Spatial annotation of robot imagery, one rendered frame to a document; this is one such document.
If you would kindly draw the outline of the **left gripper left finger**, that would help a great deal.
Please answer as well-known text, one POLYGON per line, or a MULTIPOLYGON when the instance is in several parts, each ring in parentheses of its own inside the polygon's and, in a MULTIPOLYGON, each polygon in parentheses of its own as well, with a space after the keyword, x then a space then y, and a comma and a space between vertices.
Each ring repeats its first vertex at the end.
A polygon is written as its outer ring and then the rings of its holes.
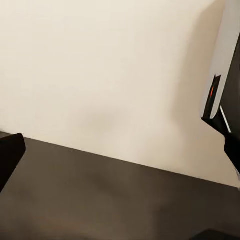
POLYGON ((22 133, 0 138, 0 193, 26 152, 22 133))

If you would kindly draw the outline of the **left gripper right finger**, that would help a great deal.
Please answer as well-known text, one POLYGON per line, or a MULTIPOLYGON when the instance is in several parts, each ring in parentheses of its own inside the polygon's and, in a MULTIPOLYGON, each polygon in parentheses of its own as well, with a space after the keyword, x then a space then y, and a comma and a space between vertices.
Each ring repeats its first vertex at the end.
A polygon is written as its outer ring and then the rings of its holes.
POLYGON ((240 135, 229 133, 225 141, 224 151, 240 173, 240 135))

